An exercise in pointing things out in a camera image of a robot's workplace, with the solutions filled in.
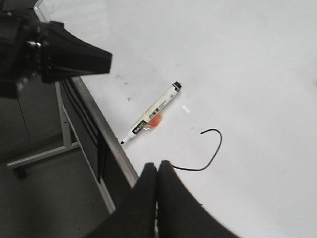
black wire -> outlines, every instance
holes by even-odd
[[[210,159],[209,163],[205,167],[203,167],[201,169],[188,169],[188,168],[182,168],[182,167],[178,167],[178,166],[172,165],[175,169],[186,170],[186,171],[202,171],[202,170],[206,169],[212,163],[213,159],[215,158],[215,156],[218,153],[218,151],[220,149],[220,146],[222,144],[222,134],[221,134],[221,132],[219,130],[213,128],[213,129],[208,129],[208,130],[205,130],[205,131],[201,132],[200,135],[202,135],[202,134],[204,134],[206,132],[209,132],[209,131],[216,131],[220,135],[220,142],[219,142],[218,148],[216,149],[216,152],[214,153],[214,155]]]

caster wheel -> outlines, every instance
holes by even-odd
[[[18,179],[24,179],[27,176],[27,173],[24,168],[22,167],[17,167],[16,169],[13,170],[14,176],[16,176]]]

whiteboard marker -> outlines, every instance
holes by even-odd
[[[173,85],[141,116],[141,118],[131,127],[127,136],[121,141],[121,145],[127,142],[129,139],[135,137],[141,129],[149,123],[155,115],[160,112],[170,100],[180,91],[182,85],[179,82],[173,83]]]

white table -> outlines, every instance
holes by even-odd
[[[172,84],[161,124],[123,145],[138,173],[170,160],[242,238],[317,236],[317,1],[45,0],[48,20],[113,53],[83,77],[121,141]]]

metal bar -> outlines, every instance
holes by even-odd
[[[102,178],[101,178],[100,183],[97,181],[97,178],[96,178],[96,176],[95,176],[95,174],[94,174],[93,168],[91,167],[91,165],[90,165],[90,163],[89,163],[89,161],[88,161],[87,155],[86,155],[86,153],[85,153],[85,151],[84,151],[84,149],[83,149],[82,144],[80,143],[80,139],[79,139],[79,137],[78,137],[78,135],[77,135],[77,133],[76,133],[76,130],[75,130],[75,128],[74,128],[74,125],[73,125],[73,123],[71,122],[71,120],[70,120],[70,118],[69,118],[69,115],[68,115],[68,113],[67,113],[67,111],[66,111],[66,108],[65,108],[64,106],[63,106],[63,110],[64,110],[64,113],[65,113],[65,115],[66,115],[66,117],[67,117],[67,119],[68,119],[68,121],[69,121],[69,125],[70,125],[70,127],[72,128],[72,130],[73,130],[73,132],[74,132],[74,134],[75,134],[75,137],[76,137],[77,141],[79,142],[79,146],[80,146],[80,148],[81,148],[81,151],[82,151],[82,153],[83,153],[83,155],[84,155],[84,157],[85,157],[85,159],[86,159],[86,162],[87,162],[87,165],[88,165],[88,167],[89,167],[89,169],[90,169],[90,172],[92,173],[92,175],[93,175],[93,177],[94,177],[94,179],[95,179],[95,181],[96,181],[96,184],[97,184],[97,186],[98,186],[98,189],[99,189],[99,191],[100,191],[100,194],[101,194],[101,196],[102,196],[103,199],[104,199],[105,205],[106,205],[106,207],[107,207],[109,213],[111,214],[111,213],[113,213],[113,212],[116,210],[116,207],[115,207],[115,204],[114,204],[114,202],[113,202],[113,200],[112,200],[112,198],[111,198],[111,196],[110,196],[110,193],[109,193],[109,191],[108,191],[108,189],[107,189],[107,187],[106,187],[106,185],[105,185],[105,182],[104,182],[104,180],[103,180]]]
[[[56,96],[57,96],[61,131],[63,134],[63,142],[64,142],[64,146],[66,148],[69,148],[71,146],[71,133],[70,133],[69,121],[68,121],[68,119],[65,115],[65,112],[63,110],[64,104],[63,104],[63,99],[61,96],[60,84],[58,81],[55,82],[55,88],[56,88]]]
[[[135,169],[133,168],[130,160],[128,159],[127,155],[123,151],[117,138],[115,137],[104,115],[100,111],[95,100],[93,99],[87,87],[85,86],[83,80],[80,77],[74,77],[71,80],[73,81],[75,88],[81,95],[85,105],[87,106],[87,109],[89,110],[94,121],[96,122],[96,125],[98,126],[100,132],[105,138],[106,143],[108,144],[128,183],[131,187],[133,187],[136,181],[138,180],[138,175]]]
[[[60,147],[57,147],[57,148],[52,149],[52,150],[48,150],[48,151],[45,151],[45,152],[42,152],[42,153],[39,153],[39,154],[36,154],[36,155],[32,155],[32,156],[29,156],[29,157],[26,157],[26,158],[23,158],[23,159],[20,159],[20,160],[16,160],[16,161],[10,162],[10,163],[7,164],[7,166],[10,169],[15,169],[15,168],[17,168],[19,166],[23,166],[23,165],[26,165],[26,164],[29,164],[29,163],[33,163],[35,161],[39,161],[39,160],[45,159],[47,157],[51,157],[53,155],[64,153],[66,151],[69,151],[69,150],[72,150],[72,149],[75,149],[75,148],[78,148],[78,147],[79,147],[79,143],[78,142],[74,142],[74,143],[71,144],[70,147],[60,146]]]

